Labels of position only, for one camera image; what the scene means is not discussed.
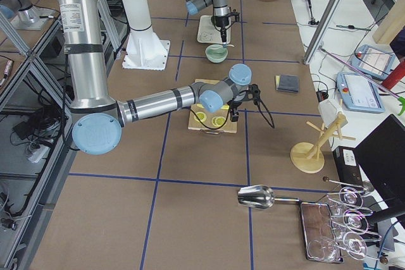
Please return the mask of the green ceramic bowl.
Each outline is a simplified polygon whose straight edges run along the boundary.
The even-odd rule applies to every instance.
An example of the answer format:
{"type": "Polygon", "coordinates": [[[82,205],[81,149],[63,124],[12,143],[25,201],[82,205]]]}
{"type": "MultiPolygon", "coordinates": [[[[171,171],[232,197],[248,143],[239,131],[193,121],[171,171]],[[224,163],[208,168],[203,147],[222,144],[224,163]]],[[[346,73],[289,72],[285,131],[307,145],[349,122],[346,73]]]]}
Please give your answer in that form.
{"type": "Polygon", "coordinates": [[[208,60],[212,63],[221,63],[228,56],[228,49],[221,44],[212,44],[205,49],[208,60]]]}

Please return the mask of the white bear tray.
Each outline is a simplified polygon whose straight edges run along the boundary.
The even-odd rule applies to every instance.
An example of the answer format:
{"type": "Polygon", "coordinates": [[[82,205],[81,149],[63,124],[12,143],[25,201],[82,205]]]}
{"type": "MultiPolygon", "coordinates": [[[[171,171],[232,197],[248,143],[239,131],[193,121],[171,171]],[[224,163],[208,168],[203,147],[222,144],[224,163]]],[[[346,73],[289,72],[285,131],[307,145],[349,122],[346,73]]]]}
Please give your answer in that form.
{"type": "Polygon", "coordinates": [[[211,22],[210,15],[202,15],[199,20],[197,41],[202,44],[222,44],[219,29],[219,27],[215,27],[211,22]]]}

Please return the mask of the wooden cutting board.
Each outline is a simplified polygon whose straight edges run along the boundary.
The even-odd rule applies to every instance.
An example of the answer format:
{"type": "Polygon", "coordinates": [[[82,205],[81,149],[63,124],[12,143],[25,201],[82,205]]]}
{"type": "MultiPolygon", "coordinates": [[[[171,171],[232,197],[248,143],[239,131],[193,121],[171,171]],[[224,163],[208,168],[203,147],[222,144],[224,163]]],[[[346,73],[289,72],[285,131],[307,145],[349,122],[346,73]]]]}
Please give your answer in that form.
{"type": "Polygon", "coordinates": [[[232,81],[196,79],[203,85],[198,87],[198,102],[190,107],[189,130],[206,133],[237,133],[237,123],[231,121],[228,101],[234,98],[232,81]]]}

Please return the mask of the lemon slice right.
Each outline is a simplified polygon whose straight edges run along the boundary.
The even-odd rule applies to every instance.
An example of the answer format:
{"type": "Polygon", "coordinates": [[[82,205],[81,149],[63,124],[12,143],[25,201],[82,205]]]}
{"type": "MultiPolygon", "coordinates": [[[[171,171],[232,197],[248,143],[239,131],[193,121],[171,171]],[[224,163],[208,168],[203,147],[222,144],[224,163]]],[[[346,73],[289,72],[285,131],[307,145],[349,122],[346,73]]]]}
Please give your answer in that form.
{"type": "Polygon", "coordinates": [[[211,123],[215,128],[221,127],[222,125],[225,125],[227,122],[226,117],[224,116],[214,116],[211,119],[211,123]]]}

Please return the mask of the lemon slice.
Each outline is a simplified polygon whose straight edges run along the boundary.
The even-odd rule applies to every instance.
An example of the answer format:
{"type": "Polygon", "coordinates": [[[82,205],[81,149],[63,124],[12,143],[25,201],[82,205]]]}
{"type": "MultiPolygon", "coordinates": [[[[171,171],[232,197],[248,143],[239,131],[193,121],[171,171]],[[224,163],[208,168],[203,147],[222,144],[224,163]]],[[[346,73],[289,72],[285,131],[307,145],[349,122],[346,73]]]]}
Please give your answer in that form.
{"type": "Polygon", "coordinates": [[[225,125],[227,122],[226,117],[224,116],[214,116],[211,119],[211,123],[215,128],[221,127],[222,125],[225,125]]]}
{"type": "Polygon", "coordinates": [[[195,112],[194,113],[194,119],[197,122],[204,123],[206,121],[206,119],[207,119],[206,113],[204,113],[204,112],[195,112]]]}

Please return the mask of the lemon slice left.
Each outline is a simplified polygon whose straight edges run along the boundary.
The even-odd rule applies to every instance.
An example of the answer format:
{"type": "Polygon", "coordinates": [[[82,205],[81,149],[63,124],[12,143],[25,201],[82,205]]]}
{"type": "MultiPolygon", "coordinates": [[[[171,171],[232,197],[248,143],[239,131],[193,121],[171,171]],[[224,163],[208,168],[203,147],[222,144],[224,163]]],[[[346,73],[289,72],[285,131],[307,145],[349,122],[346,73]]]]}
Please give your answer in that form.
{"type": "Polygon", "coordinates": [[[204,123],[206,121],[206,119],[207,119],[206,113],[204,113],[204,112],[195,112],[194,113],[194,119],[197,122],[204,123]]]}

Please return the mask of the dark sponge cloth pad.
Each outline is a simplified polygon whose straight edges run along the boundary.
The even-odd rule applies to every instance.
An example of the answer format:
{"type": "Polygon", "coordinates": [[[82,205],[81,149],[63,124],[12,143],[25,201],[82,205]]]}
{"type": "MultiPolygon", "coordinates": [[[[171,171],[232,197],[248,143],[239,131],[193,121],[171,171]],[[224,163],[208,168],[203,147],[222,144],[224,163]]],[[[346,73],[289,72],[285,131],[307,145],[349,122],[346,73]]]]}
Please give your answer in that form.
{"type": "Polygon", "coordinates": [[[298,93],[299,77],[295,75],[275,75],[275,88],[277,91],[298,93]]]}

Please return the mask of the wooden mug tree stand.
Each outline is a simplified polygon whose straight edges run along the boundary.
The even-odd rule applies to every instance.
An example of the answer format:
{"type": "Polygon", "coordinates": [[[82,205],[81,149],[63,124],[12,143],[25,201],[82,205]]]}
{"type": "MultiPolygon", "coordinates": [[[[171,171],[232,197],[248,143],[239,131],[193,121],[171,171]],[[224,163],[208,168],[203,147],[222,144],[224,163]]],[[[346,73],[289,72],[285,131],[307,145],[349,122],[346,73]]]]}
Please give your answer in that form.
{"type": "Polygon", "coordinates": [[[355,137],[345,136],[342,134],[342,127],[347,124],[347,119],[342,111],[339,111],[335,119],[326,126],[317,127],[312,122],[307,121],[307,125],[314,128],[318,133],[318,140],[312,144],[309,142],[300,142],[295,144],[290,150],[290,160],[293,165],[304,173],[318,173],[325,165],[325,158],[321,152],[321,147],[329,140],[330,137],[355,140],[355,137]]]}

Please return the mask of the near teach pendant tablet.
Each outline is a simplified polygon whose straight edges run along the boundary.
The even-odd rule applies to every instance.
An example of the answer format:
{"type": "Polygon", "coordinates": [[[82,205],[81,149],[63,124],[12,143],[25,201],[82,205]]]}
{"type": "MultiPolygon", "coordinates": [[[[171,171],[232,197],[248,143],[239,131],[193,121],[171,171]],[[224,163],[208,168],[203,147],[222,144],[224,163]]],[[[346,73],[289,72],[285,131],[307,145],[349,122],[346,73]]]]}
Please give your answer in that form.
{"type": "Polygon", "coordinates": [[[384,113],[377,87],[357,73],[339,72],[337,89],[346,108],[365,113],[384,113]]]}

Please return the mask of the green wrist watch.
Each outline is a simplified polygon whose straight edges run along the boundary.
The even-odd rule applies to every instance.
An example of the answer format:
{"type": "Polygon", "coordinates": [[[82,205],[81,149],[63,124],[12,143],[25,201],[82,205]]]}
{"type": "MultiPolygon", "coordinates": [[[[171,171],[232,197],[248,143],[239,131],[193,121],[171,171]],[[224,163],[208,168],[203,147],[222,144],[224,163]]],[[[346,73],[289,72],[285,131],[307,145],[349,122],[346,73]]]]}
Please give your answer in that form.
{"type": "Polygon", "coordinates": [[[344,28],[344,29],[348,29],[348,30],[362,30],[365,32],[369,32],[371,31],[370,27],[366,27],[366,28],[361,28],[361,27],[355,27],[354,25],[336,25],[337,28],[344,28]]]}

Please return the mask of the far teach pendant tablet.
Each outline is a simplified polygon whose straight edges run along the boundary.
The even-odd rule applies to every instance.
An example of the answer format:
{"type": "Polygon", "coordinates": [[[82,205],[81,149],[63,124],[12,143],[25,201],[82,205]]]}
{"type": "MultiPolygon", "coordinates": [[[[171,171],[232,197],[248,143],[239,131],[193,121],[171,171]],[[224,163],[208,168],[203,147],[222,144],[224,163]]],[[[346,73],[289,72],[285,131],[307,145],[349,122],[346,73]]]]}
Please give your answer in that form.
{"type": "Polygon", "coordinates": [[[385,80],[394,64],[394,54],[364,44],[350,59],[351,65],[376,80],[385,80]]]}

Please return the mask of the black monitor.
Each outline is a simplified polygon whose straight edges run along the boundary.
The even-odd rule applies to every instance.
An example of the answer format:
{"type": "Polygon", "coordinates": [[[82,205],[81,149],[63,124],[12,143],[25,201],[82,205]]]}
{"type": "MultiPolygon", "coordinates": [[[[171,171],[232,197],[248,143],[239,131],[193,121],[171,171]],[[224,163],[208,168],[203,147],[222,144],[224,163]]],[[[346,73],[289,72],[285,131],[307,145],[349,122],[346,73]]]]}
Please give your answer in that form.
{"type": "Polygon", "coordinates": [[[404,219],[404,125],[393,114],[354,149],[356,161],[388,208],[368,218],[374,224],[404,219]]]}

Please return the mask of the red bottle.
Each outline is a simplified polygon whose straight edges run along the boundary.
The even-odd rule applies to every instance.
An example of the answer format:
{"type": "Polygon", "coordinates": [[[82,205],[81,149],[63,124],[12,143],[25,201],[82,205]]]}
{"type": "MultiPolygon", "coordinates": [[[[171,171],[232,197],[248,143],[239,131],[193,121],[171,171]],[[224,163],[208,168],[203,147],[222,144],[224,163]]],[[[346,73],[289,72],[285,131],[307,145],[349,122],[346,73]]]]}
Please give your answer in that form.
{"type": "Polygon", "coordinates": [[[398,66],[391,71],[389,76],[381,83],[383,87],[391,90],[395,85],[399,83],[405,76],[405,62],[401,61],[398,66]]]}

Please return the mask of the wine glass rack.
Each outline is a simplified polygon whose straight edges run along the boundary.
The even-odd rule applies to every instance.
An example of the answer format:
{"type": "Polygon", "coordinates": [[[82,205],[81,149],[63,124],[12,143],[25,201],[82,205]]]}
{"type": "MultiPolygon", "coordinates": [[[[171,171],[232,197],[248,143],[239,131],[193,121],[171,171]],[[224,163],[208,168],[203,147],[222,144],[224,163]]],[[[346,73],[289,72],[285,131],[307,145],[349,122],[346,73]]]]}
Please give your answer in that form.
{"type": "Polygon", "coordinates": [[[321,237],[315,240],[315,245],[309,244],[310,254],[321,261],[335,259],[337,250],[340,249],[343,258],[351,257],[361,261],[367,257],[365,237],[370,237],[372,242],[378,242],[382,237],[371,230],[368,217],[373,211],[364,206],[364,195],[370,189],[363,184],[355,185],[333,181],[340,190],[326,193],[316,202],[329,205],[332,215],[332,229],[335,240],[321,237]]]}

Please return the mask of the aluminium frame post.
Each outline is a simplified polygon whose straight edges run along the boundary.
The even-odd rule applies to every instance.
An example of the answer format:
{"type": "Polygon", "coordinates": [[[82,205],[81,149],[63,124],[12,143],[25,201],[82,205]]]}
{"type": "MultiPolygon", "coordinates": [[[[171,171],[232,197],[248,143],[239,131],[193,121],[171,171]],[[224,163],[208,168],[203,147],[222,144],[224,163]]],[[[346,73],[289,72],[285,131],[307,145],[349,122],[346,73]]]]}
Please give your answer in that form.
{"type": "Polygon", "coordinates": [[[314,32],[314,35],[309,43],[306,53],[303,57],[303,64],[309,65],[315,52],[319,49],[323,37],[325,36],[330,23],[332,21],[333,15],[336,9],[339,7],[341,0],[329,0],[327,7],[321,17],[320,23],[314,32]]]}

